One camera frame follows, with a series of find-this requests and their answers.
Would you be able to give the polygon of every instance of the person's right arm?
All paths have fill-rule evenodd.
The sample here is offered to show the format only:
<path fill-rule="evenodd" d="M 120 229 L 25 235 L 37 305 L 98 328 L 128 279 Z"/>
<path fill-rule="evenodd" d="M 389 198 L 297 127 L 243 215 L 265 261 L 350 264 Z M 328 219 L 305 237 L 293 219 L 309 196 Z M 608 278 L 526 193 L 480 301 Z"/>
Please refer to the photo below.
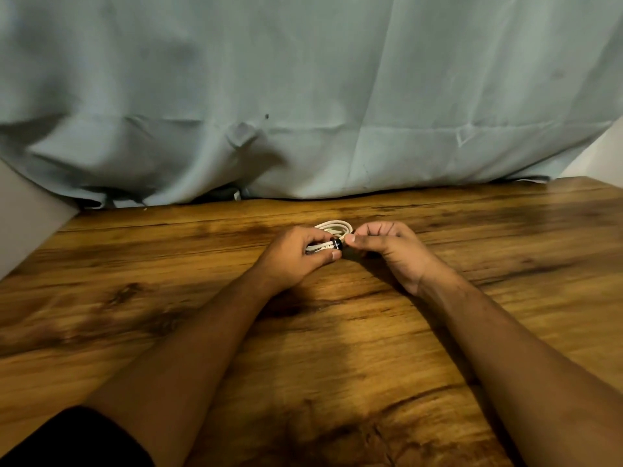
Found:
<path fill-rule="evenodd" d="M 346 243 L 382 254 L 405 289 L 433 307 L 530 467 L 623 464 L 620 392 L 534 336 L 407 225 L 367 223 Z"/>

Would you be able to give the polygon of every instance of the white wall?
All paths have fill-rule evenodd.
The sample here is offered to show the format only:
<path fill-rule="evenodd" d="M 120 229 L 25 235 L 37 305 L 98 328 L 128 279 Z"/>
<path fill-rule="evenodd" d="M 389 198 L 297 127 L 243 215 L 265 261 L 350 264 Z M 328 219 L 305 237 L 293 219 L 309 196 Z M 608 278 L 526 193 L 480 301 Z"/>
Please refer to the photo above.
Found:
<path fill-rule="evenodd" d="M 0 161 L 0 278 L 77 212 Z"/>
<path fill-rule="evenodd" d="M 623 117 L 569 164 L 559 178 L 580 176 L 623 188 Z"/>

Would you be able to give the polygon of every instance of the person's left hand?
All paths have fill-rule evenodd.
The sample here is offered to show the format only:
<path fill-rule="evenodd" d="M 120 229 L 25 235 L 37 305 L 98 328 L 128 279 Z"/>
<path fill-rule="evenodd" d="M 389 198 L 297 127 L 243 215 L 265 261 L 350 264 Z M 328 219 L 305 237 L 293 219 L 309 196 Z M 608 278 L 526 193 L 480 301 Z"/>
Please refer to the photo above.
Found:
<path fill-rule="evenodd" d="M 331 233 L 318 228 L 296 226 L 287 229 L 269 244 L 249 271 L 277 294 L 293 287 L 317 268 L 342 257 L 342 252 L 336 249 L 305 254 L 309 244 L 331 241 L 332 238 Z"/>

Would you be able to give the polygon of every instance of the fabric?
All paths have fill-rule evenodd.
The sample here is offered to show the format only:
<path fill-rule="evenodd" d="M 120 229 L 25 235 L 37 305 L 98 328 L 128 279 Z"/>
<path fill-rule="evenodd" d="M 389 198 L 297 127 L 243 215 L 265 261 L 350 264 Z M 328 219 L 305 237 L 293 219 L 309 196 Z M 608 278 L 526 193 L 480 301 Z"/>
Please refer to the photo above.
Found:
<path fill-rule="evenodd" d="M 154 463 L 117 424 L 78 406 L 54 416 L 0 459 L 0 467 L 25 465 L 153 467 Z"/>
<path fill-rule="evenodd" d="M 0 0 L 0 156 L 116 206 L 486 182 L 607 129 L 622 46 L 623 0 Z"/>

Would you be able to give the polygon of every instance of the wooden table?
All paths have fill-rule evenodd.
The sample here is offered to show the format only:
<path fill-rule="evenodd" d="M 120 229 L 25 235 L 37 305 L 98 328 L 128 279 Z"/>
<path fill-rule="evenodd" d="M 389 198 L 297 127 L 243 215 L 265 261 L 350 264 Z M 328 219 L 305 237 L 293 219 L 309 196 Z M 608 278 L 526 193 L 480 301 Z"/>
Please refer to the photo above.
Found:
<path fill-rule="evenodd" d="M 590 179 L 83 213 L 0 282 L 0 454 L 241 274 L 283 227 L 401 220 L 535 334 L 623 389 L 623 190 Z M 265 308 L 193 466 L 509 465 L 447 332 L 382 260 Z"/>

